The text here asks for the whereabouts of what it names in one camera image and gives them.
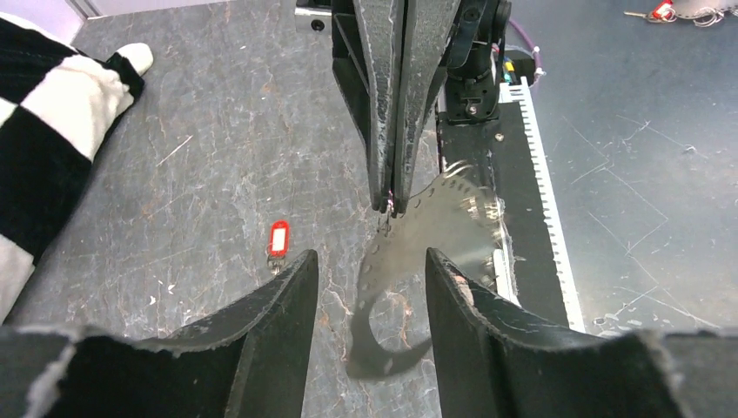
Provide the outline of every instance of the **checkered fabric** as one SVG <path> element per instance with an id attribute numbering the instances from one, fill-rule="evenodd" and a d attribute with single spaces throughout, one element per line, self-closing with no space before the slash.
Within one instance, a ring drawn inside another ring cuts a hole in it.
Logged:
<path id="1" fill-rule="evenodd" d="M 127 58 L 97 61 L 0 14 L 0 321 L 71 216 L 106 132 L 143 88 Z"/>

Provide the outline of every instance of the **gray floor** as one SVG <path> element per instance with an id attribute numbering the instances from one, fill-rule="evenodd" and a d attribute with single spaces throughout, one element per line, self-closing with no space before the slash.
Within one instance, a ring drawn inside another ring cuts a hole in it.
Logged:
<path id="1" fill-rule="evenodd" d="M 701 30 L 646 24 L 607 2 L 526 3 L 515 2 L 513 16 L 539 42 L 548 73 L 533 98 L 589 331 L 735 326 L 738 87 L 729 52 L 738 17 Z M 291 4 L 85 25 L 76 44 L 91 55 L 146 42 L 156 62 L 10 321 L 165 336 L 268 280 L 268 228 L 287 219 L 293 253 L 317 249 L 323 279 L 304 415 L 439 416 L 431 360 L 380 383 L 343 370 L 376 217 L 330 73 L 330 40 L 295 34 Z M 433 177 L 433 130 L 426 145 L 418 188 Z M 376 312 L 387 347 L 427 336 L 419 277 Z"/>

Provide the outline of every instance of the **red key tag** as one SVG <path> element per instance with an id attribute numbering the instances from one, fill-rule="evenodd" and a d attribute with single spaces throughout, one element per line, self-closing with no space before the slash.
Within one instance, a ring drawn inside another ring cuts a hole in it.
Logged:
<path id="1" fill-rule="evenodd" d="M 658 20 L 668 21 L 674 17 L 672 0 L 664 0 L 651 12 L 651 17 Z"/>
<path id="2" fill-rule="evenodd" d="M 284 267 L 285 256 L 290 246 L 290 225 L 286 220 L 278 220 L 272 225 L 269 232 L 269 246 L 266 251 L 269 255 L 266 264 L 276 274 Z"/>

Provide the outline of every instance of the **cable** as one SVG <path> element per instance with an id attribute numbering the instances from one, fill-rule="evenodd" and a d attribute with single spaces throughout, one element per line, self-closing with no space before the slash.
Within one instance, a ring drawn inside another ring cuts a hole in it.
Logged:
<path id="1" fill-rule="evenodd" d="M 510 26 L 513 26 L 513 29 L 518 32 L 520 37 L 523 38 L 523 42 L 526 43 L 526 46 L 531 51 L 531 55 L 533 55 L 533 61 L 535 62 L 535 73 L 533 74 L 533 83 L 535 84 L 538 82 L 538 79 L 540 76 L 545 76 L 546 72 L 543 71 L 543 63 L 540 60 L 540 48 L 533 42 L 533 40 L 528 36 L 528 34 L 523 30 L 523 27 L 520 26 L 517 22 L 515 22 L 510 17 Z"/>

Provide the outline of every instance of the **gray tabletop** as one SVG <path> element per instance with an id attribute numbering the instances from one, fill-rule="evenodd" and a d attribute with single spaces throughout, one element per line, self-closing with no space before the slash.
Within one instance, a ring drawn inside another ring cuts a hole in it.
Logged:
<path id="1" fill-rule="evenodd" d="M 698 29 L 621 9 L 513 4 L 547 71 L 533 100 L 588 331 L 734 326 L 738 17 Z M 129 42 L 153 49 L 146 91 L 98 154 L 84 201 L 10 322 L 165 336 L 269 280 L 268 229 L 287 219 L 292 253 L 318 250 L 322 279 L 304 415 L 439 416 L 430 356 L 387 382 L 343 369 L 377 217 L 330 39 L 296 34 L 283 0 L 107 17 L 76 45 L 107 57 Z M 429 126 L 418 189 L 435 161 Z M 388 348 L 427 337 L 420 276 L 378 304 L 372 325 Z"/>

